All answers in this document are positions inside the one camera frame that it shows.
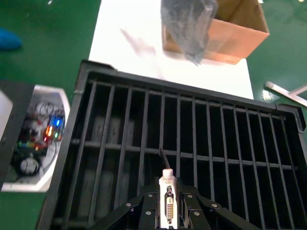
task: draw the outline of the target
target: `white table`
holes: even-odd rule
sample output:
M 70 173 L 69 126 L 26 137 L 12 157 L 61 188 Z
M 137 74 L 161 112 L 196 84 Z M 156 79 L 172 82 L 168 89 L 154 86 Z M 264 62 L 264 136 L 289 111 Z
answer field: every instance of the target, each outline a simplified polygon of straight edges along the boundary
M 237 65 L 204 59 L 197 67 L 182 54 L 163 51 L 159 0 L 102 0 L 89 60 L 127 73 L 253 99 L 245 59 Z

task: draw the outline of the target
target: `wire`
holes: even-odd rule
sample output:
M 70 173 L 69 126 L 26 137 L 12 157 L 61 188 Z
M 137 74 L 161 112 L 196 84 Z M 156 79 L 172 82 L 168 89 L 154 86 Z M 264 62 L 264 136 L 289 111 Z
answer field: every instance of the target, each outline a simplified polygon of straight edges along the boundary
M 45 173 L 45 170 L 46 169 L 48 169 L 49 167 L 50 167 L 50 165 L 52 164 L 52 162 L 54 161 L 54 159 L 55 159 L 55 157 L 56 157 L 56 154 L 57 154 L 57 143 L 54 141 L 53 142 L 54 143 L 54 145 L 55 145 L 55 147 L 54 147 L 54 154 L 53 154 L 53 156 L 52 156 L 52 159 L 51 159 L 51 161 L 49 162 L 49 164 L 45 167 L 45 168 L 43 168 L 43 172 Z
M 168 159 L 166 157 L 166 154 L 165 152 L 162 150 L 162 149 L 159 149 L 159 154 L 160 154 L 160 157 L 162 158 L 163 160 L 163 163 L 164 163 L 164 166 L 166 169 L 170 169 L 171 167 L 169 166 L 169 162 L 168 162 Z
M 42 103 L 42 102 L 38 102 L 35 106 L 35 111 L 37 111 L 37 106 L 39 103 Z M 42 114 L 42 108 L 44 107 L 45 109 L 45 114 Z M 54 111 L 54 104 L 51 103 L 51 102 L 46 102 L 46 103 L 42 103 L 41 106 L 39 107 L 39 114 L 41 116 L 46 116 L 46 115 L 50 115 L 52 112 Z

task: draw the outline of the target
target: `black panel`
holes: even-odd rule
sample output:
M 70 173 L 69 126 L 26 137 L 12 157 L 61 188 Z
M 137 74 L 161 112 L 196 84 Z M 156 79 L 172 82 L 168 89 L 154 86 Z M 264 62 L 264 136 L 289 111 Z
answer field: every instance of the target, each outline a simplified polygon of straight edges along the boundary
M 60 149 L 65 164 L 57 163 L 52 181 L 57 208 L 47 213 L 46 202 L 39 226 L 92 225 L 161 177 L 163 149 L 185 185 L 259 228 L 306 228 L 306 150 L 292 113 L 98 64 L 83 67 L 91 72 L 80 74 L 87 83 L 70 144 Z

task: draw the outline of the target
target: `black cable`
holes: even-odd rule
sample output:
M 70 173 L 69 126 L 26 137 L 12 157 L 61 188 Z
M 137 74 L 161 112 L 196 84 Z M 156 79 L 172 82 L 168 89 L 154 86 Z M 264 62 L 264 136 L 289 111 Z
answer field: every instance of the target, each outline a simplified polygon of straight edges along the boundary
M 57 143 L 54 141 L 54 144 L 55 144 L 55 148 L 54 148 L 54 154 L 52 156 L 52 159 L 51 161 L 49 162 L 49 164 L 43 168 L 43 172 L 45 173 L 45 170 L 48 169 L 50 167 L 50 165 L 52 164 L 52 162 L 54 161 L 55 157 L 56 157 L 56 154 L 57 154 Z
M 169 166 L 169 162 L 168 162 L 165 152 L 162 149 L 159 149 L 159 154 L 160 154 L 161 159 L 163 160 L 165 168 L 170 169 L 171 167 Z

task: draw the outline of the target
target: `open cardboard box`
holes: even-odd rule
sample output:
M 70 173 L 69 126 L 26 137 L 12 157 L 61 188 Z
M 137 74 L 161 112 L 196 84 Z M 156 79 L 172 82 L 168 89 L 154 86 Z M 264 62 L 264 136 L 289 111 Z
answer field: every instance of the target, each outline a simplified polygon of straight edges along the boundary
M 258 0 L 217 0 L 219 8 L 209 29 L 204 58 L 236 64 L 247 58 L 269 36 Z M 182 53 L 165 26 L 163 49 Z

